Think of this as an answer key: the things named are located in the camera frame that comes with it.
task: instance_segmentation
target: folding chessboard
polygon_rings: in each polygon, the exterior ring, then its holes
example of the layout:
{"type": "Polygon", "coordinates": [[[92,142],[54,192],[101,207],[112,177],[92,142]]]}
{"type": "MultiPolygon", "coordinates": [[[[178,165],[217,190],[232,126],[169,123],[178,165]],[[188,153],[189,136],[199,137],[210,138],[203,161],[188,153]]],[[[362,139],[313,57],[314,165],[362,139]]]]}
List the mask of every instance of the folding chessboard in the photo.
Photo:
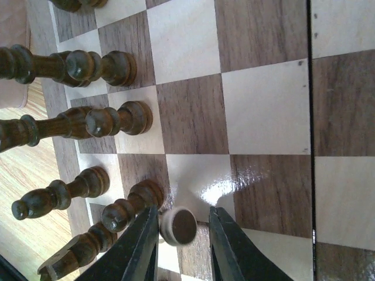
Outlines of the folding chessboard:
{"type": "Polygon", "coordinates": [[[32,31],[48,42],[39,42],[41,53],[120,50],[137,61],[127,88],[44,81],[50,115],[129,100],[153,112],[143,135],[54,139],[62,179],[94,165],[110,174],[108,193],[69,209],[74,235],[132,185],[154,179],[166,194],[163,210],[184,205],[199,221],[191,245],[160,244],[159,280],[212,280],[210,205],[224,207],[293,280],[313,280],[313,254],[318,280],[373,278],[374,3],[313,0],[312,30],[302,0],[109,0],[77,13],[41,3],[29,10],[32,31]]]}

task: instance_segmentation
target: wooden floor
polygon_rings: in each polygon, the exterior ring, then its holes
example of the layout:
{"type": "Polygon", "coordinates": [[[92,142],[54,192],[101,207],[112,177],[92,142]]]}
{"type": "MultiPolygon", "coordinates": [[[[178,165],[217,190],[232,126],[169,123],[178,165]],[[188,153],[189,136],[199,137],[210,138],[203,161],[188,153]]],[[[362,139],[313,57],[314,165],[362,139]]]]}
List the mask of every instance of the wooden floor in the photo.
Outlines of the wooden floor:
{"type": "MultiPolygon", "coordinates": [[[[29,86],[29,98],[22,109],[0,109],[0,119],[19,119],[30,114],[47,118],[40,81],[29,86]]],[[[11,212],[13,201],[33,189],[45,188],[59,178],[51,139],[37,147],[23,146],[0,155],[0,254],[28,280],[39,280],[38,267],[71,238],[66,211],[52,211],[43,218],[17,221],[11,212]]],[[[79,272],[65,279],[74,280],[79,272]]]]}

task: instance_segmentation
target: wooden chessboard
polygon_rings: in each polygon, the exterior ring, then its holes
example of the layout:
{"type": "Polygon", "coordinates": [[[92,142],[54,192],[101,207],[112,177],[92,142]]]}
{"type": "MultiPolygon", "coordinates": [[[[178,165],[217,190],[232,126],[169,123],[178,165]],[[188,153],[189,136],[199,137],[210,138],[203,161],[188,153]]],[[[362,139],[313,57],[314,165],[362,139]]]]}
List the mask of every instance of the wooden chessboard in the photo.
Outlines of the wooden chessboard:
{"type": "Polygon", "coordinates": [[[160,280],[212,280],[210,205],[224,207],[293,280],[371,280],[375,4],[311,2],[109,0],[68,13],[29,1],[39,54],[120,50],[138,66],[128,88],[43,81],[51,117],[129,100],[154,115],[143,135],[54,139],[63,180],[94,165],[111,178],[107,194],[74,200],[73,235],[154,179],[163,209],[184,205],[200,221],[190,246],[160,245],[160,280]]]}

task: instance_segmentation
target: gripped chess piece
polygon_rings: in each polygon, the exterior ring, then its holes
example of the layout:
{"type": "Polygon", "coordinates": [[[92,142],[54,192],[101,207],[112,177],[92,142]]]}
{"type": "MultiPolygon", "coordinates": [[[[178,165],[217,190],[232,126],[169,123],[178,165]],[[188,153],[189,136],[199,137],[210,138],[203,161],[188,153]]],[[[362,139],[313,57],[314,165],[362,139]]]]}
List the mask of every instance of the gripped chess piece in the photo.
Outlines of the gripped chess piece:
{"type": "Polygon", "coordinates": [[[197,233],[197,221],[185,207],[176,207],[163,213],[160,219],[160,234],[172,246],[191,243],[197,233]]]}
{"type": "Polygon", "coordinates": [[[137,75],[133,55],[112,51],[101,58],[95,52],[76,50],[66,58],[67,72],[77,81],[96,81],[100,77],[112,86],[129,86],[137,75]]]}
{"type": "Polygon", "coordinates": [[[51,136],[90,138],[86,131],[86,115],[90,110],[90,107],[73,107],[55,118],[40,121],[30,115],[20,120],[0,120],[0,152],[16,146],[36,146],[41,139],[51,136]]]}
{"type": "Polygon", "coordinates": [[[55,281],[63,278],[90,264],[98,253],[106,252],[116,241],[117,234],[108,231],[101,222],[94,224],[86,233],[75,236],[39,267],[37,273],[40,274],[40,280],[55,281]]]}
{"type": "Polygon", "coordinates": [[[118,110],[93,109],[86,116],[87,132],[100,138],[116,135],[120,130],[128,135],[147,132],[152,125],[150,108],[140,101],[127,101],[118,110]]]}
{"type": "Polygon", "coordinates": [[[162,189],[152,180],[144,180],[134,185],[127,199],[117,199],[113,204],[106,206],[101,215],[101,222],[111,232],[120,232],[130,221],[145,208],[163,204],[162,189]]]}
{"type": "Polygon", "coordinates": [[[49,0],[52,2],[57,8],[61,10],[65,10],[67,12],[77,12],[81,5],[88,5],[93,8],[100,8],[103,7],[108,0],[49,0]]]}
{"type": "Polygon", "coordinates": [[[13,216],[17,220],[40,218],[51,210],[65,210],[75,197],[98,197],[107,192],[110,178],[107,172],[98,166],[83,170],[71,183],[54,180],[45,189],[36,189],[26,193],[12,204],[13,216]]]}
{"type": "Polygon", "coordinates": [[[30,84],[35,77],[44,77],[69,87],[88,86],[89,81],[77,81],[68,75],[65,60],[69,54],[70,51],[66,51],[38,56],[19,44],[10,48],[0,47],[0,78],[30,84]]]}

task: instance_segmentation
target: pink leather surface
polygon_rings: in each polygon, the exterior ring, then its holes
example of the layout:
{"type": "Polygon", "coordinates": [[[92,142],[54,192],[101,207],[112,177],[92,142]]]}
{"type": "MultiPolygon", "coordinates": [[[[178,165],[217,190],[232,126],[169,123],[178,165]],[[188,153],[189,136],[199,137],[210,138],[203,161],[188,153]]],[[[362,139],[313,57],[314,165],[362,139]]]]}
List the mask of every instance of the pink leather surface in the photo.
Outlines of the pink leather surface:
{"type": "MultiPolygon", "coordinates": [[[[0,0],[0,46],[30,46],[25,0],[0,0]]],[[[23,107],[28,86],[15,80],[0,80],[0,108],[23,107]]]]}

